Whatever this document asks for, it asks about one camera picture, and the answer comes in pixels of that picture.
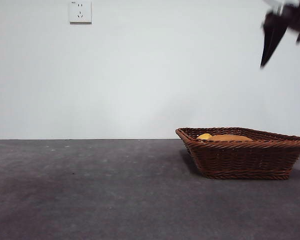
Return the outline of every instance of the power outlet faceplate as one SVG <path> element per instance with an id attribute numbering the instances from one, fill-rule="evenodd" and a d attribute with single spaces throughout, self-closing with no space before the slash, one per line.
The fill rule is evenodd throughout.
<path id="1" fill-rule="evenodd" d="M 70 23 L 92 23 L 91 1 L 72 1 L 69 3 Z"/>

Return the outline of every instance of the woven basket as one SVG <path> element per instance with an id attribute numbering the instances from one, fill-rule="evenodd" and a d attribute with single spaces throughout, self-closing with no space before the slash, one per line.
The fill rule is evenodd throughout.
<path id="1" fill-rule="evenodd" d="M 300 156 L 300 137 L 240 127 L 179 128 L 199 171 L 211 179 L 286 180 Z M 240 135 L 253 141 L 198 140 L 197 136 Z"/>

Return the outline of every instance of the blurry object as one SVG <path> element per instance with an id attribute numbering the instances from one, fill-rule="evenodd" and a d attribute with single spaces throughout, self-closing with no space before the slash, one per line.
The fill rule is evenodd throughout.
<path id="1" fill-rule="evenodd" d="M 272 7 L 264 20 L 264 47 L 261 59 L 261 67 L 264 67 L 276 50 L 287 28 L 299 32 L 297 43 L 300 42 L 300 3 L 282 4 L 276 0 L 263 0 Z"/>

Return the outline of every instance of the gray tabletop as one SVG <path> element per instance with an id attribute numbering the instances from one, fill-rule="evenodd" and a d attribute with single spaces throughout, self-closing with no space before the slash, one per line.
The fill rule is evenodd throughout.
<path id="1" fill-rule="evenodd" d="M 180 140 L 0 140 L 0 240 L 300 240 L 289 180 L 200 176 Z"/>

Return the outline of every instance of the bread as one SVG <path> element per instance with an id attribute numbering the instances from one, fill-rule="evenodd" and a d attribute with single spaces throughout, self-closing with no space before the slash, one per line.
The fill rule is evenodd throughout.
<path id="1" fill-rule="evenodd" d="M 211 138 L 212 135 L 209 133 L 205 133 L 205 134 L 201 134 L 200 136 L 198 136 L 196 139 L 200 139 L 200 140 L 207 140 L 209 138 Z"/>
<path id="2" fill-rule="evenodd" d="M 230 135 L 230 134 L 215 135 L 208 138 L 207 140 L 209 141 L 253 141 L 251 138 L 248 138 L 246 136 Z"/>

